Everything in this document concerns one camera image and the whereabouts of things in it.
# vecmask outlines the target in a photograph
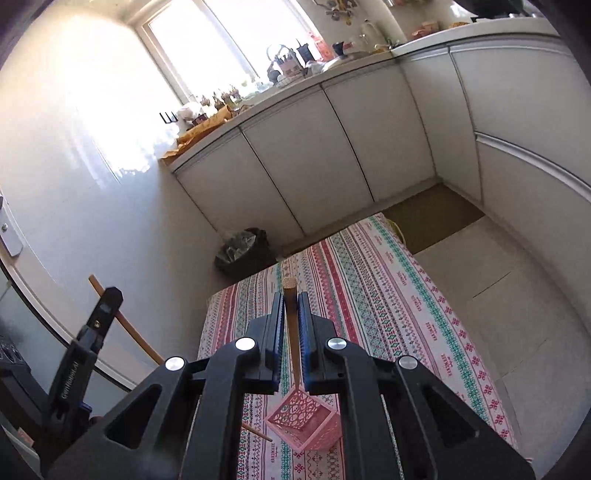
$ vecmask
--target metal screw cap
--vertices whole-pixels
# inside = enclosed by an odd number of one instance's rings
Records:
[[[329,348],[332,348],[333,350],[342,350],[343,348],[345,348],[347,346],[347,340],[345,340],[344,338],[331,338],[328,342],[327,342]]]
[[[400,366],[402,368],[405,368],[406,370],[414,370],[415,368],[418,367],[418,361],[416,358],[414,358],[413,356],[410,355],[405,355],[400,357],[400,360],[398,360],[398,363],[400,364]]]
[[[242,337],[236,340],[236,348],[246,352],[252,350],[256,345],[256,342],[250,337]]]
[[[164,364],[168,370],[181,370],[184,367],[184,360],[179,356],[172,356]]]

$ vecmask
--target wooden dowel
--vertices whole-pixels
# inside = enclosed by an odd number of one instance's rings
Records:
[[[258,435],[259,437],[261,437],[262,439],[266,440],[267,442],[273,443],[273,439],[271,437],[268,437],[263,432],[259,432],[257,429],[251,427],[250,425],[247,425],[244,422],[242,422],[242,428],[245,429],[245,430],[248,430],[249,432],[254,433],[255,435]]]
[[[88,280],[99,296],[105,292],[105,289],[94,275],[88,277]],[[119,320],[121,326],[127,331],[127,333],[131,335],[131,338],[137,342],[137,344],[150,356],[152,360],[154,360],[159,365],[164,363],[164,358],[162,358],[156,350],[150,347],[150,344],[146,342],[144,337],[139,334],[139,332],[133,327],[133,325],[130,324],[129,320],[125,318],[125,316],[119,310],[117,310],[117,313],[115,313],[115,318]]]
[[[99,294],[99,296],[101,296],[105,292],[105,289],[102,287],[102,285],[94,275],[88,277],[88,280],[92,287],[95,289],[95,292]],[[146,342],[144,337],[142,337],[139,334],[139,332],[133,327],[133,325],[130,324],[129,320],[125,318],[125,316],[119,310],[117,310],[117,312],[115,313],[115,318],[119,320],[121,326],[127,331],[127,333],[131,335],[131,338],[133,338],[137,342],[137,344],[142,348],[142,350],[144,350],[144,352],[146,352],[152,358],[152,360],[154,360],[159,365],[162,365],[164,363],[164,358],[161,357],[158,354],[158,352],[156,352],[156,350],[150,347],[150,344]],[[242,428],[254,433],[262,439],[267,440],[268,442],[273,442],[272,438],[268,437],[263,432],[259,432],[257,429],[251,427],[250,425],[244,422],[242,422]]]
[[[287,335],[290,341],[291,368],[297,388],[300,386],[301,379],[300,331],[297,320],[297,280],[293,277],[283,279],[283,301],[285,303]]]

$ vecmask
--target pink plastic basket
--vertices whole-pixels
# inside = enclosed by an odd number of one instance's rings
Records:
[[[297,453],[328,450],[342,435],[339,412],[300,386],[291,387],[265,422]]]

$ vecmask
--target patterned tablecloth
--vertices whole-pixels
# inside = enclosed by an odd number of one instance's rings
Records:
[[[287,260],[216,293],[211,299],[199,358],[246,332],[248,319],[271,311],[281,279],[295,276],[307,291],[312,312],[331,319],[337,334],[370,355],[394,360],[410,354],[464,400],[508,443],[515,445],[495,385],[470,337],[441,292],[382,214],[371,216]],[[273,397],[247,395],[243,419],[275,437],[264,424],[267,412],[293,379],[284,342],[280,391]],[[336,405],[334,395],[322,397]],[[341,442],[324,452],[293,452],[242,431],[239,479],[344,478]]]

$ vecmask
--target white cabinet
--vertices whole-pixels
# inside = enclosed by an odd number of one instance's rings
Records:
[[[477,131],[520,145],[591,184],[591,86],[558,40],[452,47]]]
[[[306,234],[372,203],[345,132],[320,89],[258,114],[243,131]]]
[[[183,167],[178,180],[220,233],[256,226],[267,231],[275,248],[303,237],[289,208],[237,129]]]
[[[417,101],[437,175],[480,201],[472,121],[447,49],[412,57],[401,65]]]
[[[503,145],[480,142],[478,149],[485,207],[551,268],[591,330],[591,190],[564,170],[518,149],[513,155]]]
[[[400,66],[368,67],[323,86],[376,201],[435,176],[425,130]]]

